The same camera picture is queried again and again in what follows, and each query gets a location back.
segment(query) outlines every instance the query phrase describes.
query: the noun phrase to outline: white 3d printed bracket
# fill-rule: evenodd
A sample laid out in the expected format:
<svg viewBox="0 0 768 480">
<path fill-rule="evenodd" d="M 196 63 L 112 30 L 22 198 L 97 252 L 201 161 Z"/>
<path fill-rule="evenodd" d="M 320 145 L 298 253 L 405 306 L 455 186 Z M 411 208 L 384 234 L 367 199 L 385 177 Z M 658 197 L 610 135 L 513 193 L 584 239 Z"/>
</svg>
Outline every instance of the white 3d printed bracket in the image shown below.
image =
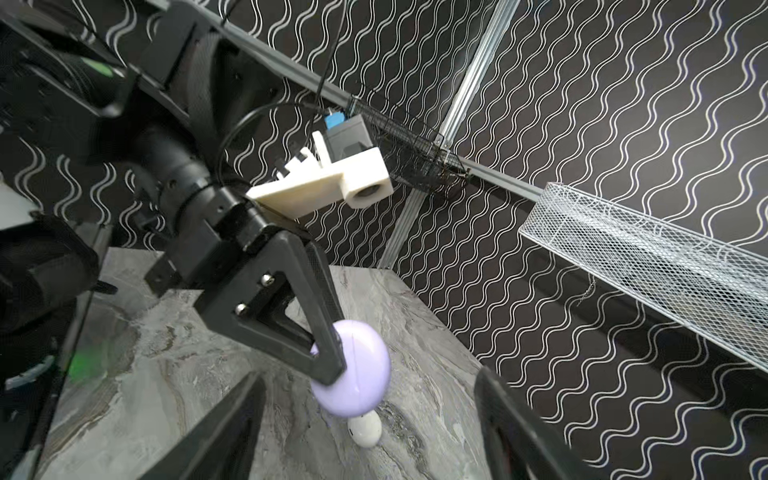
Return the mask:
<svg viewBox="0 0 768 480">
<path fill-rule="evenodd" d="M 339 200 L 365 208 L 392 195 L 389 172 L 377 147 L 332 162 L 323 134 L 315 131 L 312 138 L 319 161 L 304 147 L 306 158 L 292 158 L 285 177 L 256 185 L 246 196 L 288 218 L 299 218 Z"/>
</svg>

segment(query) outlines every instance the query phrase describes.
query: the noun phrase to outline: wavy patterned wall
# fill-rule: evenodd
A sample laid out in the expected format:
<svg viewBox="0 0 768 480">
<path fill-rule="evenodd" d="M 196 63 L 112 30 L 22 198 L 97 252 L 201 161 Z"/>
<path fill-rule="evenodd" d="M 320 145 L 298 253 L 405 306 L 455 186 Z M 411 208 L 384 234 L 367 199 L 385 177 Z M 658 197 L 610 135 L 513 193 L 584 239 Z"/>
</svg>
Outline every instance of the wavy patterned wall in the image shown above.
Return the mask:
<svg viewBox="0 0 768 480">
<path fill-rule="evenodd" d="M 768 2 L 521 0 L 458 153 L 768 253 Z M 396 272 L 590 465 L 768 478 L 768 378 L 517 229 L 471 184 L 425 202 Z"/>
<path fill-rule="evenodd" d="M 141 0 L 45 0 L 32 2 L 46 10 L 56 3 L 83 18 L 119 54 L 137 61 L 162 21 L 161 12 Z M 217 13 L 233 0 L 199 2 Z M 341 0 L 243 0 L 230 20 L 300 64 L 321 71 L 328 58 L 341 12 Z M 391 112 L 394 102 L 436 126 L 458 88 L 485 23 L 492 0 L 349 0 L 346 27 L 334 56 L 329 79 L 372 104 Z M 48 7 L 48 12 L 57 12 Z M 73 31 L 81 27 L 58 15 Z M 386 96 L 392 102 L 381 100 Z M 290 82 L 281 99 L 311 100 L 313 94 Z M 308 118 L 291 109 L 274 111 L 254 132 L 244 151 L 229 152 L 228 161 L 252 184 L 273 179 L 275 164 L 284 162 L 309 133 Z M 123 164 L 83 167 L 57 151 L 43 151 L 11 134 L 0 135 L 2 175 L 19 192 L 49 213 L 62 217 L 115 223 L 115 242 L 126 247 L 162 249 L 164 241 L 139 230 L 135 219 L 148 205 L 134 201 L 134 177 Z M 375 265 L 402 211 L 405 187 L 364 211 L 340 204 L 305 219 L 334 262 Z M 164 220 L 154 225 L 164 229 Z"/>
</svg>

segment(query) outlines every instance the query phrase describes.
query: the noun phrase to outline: marble tabletop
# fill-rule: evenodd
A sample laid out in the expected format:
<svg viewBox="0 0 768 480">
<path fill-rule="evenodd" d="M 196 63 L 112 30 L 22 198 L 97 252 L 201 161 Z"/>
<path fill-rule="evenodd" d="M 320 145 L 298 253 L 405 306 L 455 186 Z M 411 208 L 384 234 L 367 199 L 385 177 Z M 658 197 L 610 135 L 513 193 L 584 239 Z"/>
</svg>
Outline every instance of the marble tabletop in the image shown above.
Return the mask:
<svg viewBox="0 0 768 480">
<path fill-rule="evenodd" d="M 306 377 L 207 330 L 198 292 L 156 299 L 142 280 L 156 258 L 108 253 L 101 278 L 120 291 L 94 297 L 39 478 L 137 478 L 250 371 L 267 385 L 251 478 L 488 478 L 480 365 L 393 272 L 331 267 L 346 317 L 379 331 L 392 358 L 382 440 L 362 449 Z"/>
</svg>

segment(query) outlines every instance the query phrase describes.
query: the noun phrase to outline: black mesh basket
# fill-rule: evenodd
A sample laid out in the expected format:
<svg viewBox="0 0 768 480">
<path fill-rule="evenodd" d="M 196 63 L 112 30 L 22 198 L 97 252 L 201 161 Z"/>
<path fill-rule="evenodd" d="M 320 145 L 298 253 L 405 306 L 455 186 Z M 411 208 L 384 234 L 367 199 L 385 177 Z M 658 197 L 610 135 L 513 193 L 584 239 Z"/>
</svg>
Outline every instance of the black mesh basket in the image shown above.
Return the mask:
<svg viewBox="0 0 768 480">
<path fill-rule="evenodd" d="M 467 170 L 458 157 L 440 148 L 440 133 L 381 95 L 369 91 L 366 99 L 354 97 L 346 113 L 366 119 L 393 180 L 448 199 L 464 188 Z"/>
</svg>

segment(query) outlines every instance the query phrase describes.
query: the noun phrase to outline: purple object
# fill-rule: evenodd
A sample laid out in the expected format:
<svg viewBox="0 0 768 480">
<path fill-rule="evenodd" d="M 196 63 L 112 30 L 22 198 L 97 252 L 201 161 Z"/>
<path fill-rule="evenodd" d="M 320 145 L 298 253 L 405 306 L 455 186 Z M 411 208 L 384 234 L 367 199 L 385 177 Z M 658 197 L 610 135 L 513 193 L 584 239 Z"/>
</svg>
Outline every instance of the purple object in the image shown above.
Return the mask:
<svg viewBox="0 0 768 480">
<path fill-rule="evenodd" d="M 340 320 L 333 327 L 341 337 L 346 371 L 332 385 L 310 381 L 317 402 L 345 418 L 373 410 L 389 385 L 389 351 L 382 337 L 367 323 Z M 317 346 L 312 347 L 317 353 Z"/>
</svg>

